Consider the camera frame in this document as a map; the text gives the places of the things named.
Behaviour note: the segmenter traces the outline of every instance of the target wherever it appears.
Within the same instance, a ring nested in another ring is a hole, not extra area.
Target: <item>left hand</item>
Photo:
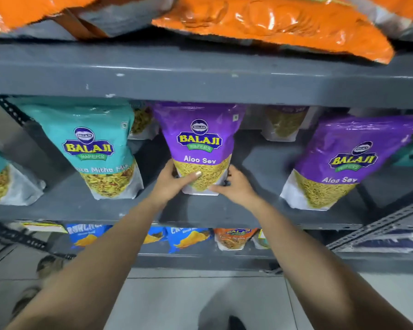
[[[185,185],[194,182],[202,175],[202,173],[198,171],[192,172],[185,177],[175,178],[173,177],[173,168],[173,159],[170,159],[159,174],[153,191],[148,196],[150,200],[153,200],[153,202],[156,202],[159,206],[165,206]]]

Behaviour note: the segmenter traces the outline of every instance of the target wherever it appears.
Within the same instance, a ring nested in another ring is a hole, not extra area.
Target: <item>orange snack bag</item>
[[[0,0],[0,33],[55,15],[65,8],[83,7],[94,0]]]
[[[349,0],[387,36],[413,41],[413,0]]]
[[[342,0],[178,0],[153,25],[198,35],[217,35],[349,53],[388,64],[386,37]]]
[[[258,228],[215,228],[215,241],[220,250],[242,250]]]

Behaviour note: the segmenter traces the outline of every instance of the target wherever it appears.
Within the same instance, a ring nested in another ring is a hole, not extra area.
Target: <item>tile floor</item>
[[[37,284],[35,269],[44,256],[19,246],[1,260],[0,330],[21,292]],[[413,321],[413,275],[363,276]],[[225,330],[231,314],[248,330],[312,330],[281,276],[163,269],[132,269],[105,329]]]

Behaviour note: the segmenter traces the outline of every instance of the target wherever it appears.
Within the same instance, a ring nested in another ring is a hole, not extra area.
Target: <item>left arm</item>
[[[6,330],[103,329],[156,214],[200,175],[175,179],[173,160],[150,195],[86,247]]]

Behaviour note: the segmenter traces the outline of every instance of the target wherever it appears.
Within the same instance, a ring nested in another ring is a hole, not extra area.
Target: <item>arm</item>
[[[261,199],[230,166],[229,187],[211,186],[259,220],[275,257],[315,330],[413,330],[360,275]]]
[[[86,247],[6,330],[103,329],[156,214],[200,175],[175,179],[173,161],[150,195]]]

